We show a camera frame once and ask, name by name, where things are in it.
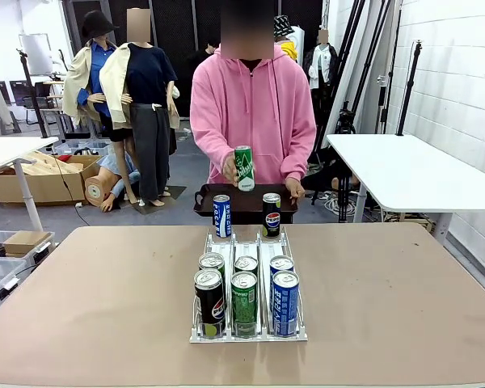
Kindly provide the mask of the person's left hand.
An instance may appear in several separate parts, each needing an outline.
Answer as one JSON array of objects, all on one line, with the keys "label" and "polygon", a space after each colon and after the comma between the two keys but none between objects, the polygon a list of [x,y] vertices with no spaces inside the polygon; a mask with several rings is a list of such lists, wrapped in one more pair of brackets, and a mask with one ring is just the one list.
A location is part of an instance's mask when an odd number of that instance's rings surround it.
[{"label": "person's left hand", "polygon": [[290,200],[295,203],[305,196],[305,189],[298,179],[288,177],[285,180],[285,186],[289,190]]}]

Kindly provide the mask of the person's right hand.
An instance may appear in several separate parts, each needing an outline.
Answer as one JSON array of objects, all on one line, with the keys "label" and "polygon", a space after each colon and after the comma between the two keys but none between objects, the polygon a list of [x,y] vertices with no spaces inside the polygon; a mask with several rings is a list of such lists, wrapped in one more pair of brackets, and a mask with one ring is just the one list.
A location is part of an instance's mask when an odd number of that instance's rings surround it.
[{"label": "person's right hand", "polygon": [[238,186],[238,170],[235,163],[234,151],[231,151],[225,158],[222,166],[222,174],[226,181],[233,186]]}]

